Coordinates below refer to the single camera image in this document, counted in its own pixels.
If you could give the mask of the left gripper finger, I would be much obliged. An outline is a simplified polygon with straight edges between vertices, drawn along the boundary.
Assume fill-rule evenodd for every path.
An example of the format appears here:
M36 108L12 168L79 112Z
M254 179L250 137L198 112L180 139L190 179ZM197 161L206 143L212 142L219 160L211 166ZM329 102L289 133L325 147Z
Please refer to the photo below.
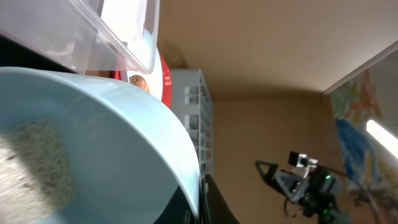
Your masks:
M201 217L204 224L239 224L210 174L201 180Z

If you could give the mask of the light blue rice bowl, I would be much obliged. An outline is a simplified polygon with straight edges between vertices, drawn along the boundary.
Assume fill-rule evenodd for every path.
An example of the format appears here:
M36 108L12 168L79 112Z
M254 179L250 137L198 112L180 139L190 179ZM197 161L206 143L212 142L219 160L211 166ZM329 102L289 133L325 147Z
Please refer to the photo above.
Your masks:
M1 69L1 130L52 120L75 198L37 223L196 223L200 171L183 124L160 100L109 78Z

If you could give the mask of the white rice pile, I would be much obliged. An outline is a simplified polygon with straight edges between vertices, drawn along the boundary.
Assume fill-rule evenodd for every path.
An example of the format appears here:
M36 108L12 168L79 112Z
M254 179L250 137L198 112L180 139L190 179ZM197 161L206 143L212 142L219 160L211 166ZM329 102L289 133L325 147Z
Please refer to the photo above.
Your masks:
M52 120L1 130L1 223L37 223L75 198L64 140Z

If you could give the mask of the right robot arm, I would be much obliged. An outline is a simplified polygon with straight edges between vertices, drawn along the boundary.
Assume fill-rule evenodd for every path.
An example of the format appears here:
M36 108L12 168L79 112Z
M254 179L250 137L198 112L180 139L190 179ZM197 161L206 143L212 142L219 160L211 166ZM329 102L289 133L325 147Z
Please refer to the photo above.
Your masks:
M337 205L340 180L321 166L307 166L308 175L279 170L278 164L256 161L262 180L285 197L286 202L299 205L303 216L318 217L318 223L350 223L348 214Z

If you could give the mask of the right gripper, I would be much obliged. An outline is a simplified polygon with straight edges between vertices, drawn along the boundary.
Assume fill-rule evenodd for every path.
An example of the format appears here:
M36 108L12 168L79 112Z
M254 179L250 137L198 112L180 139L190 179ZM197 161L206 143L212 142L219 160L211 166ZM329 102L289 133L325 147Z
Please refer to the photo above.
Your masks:
M287 197L293 203L303 203L310 191L308 179L282 170L277 171L278 164L257 160L255 167L261 179Z

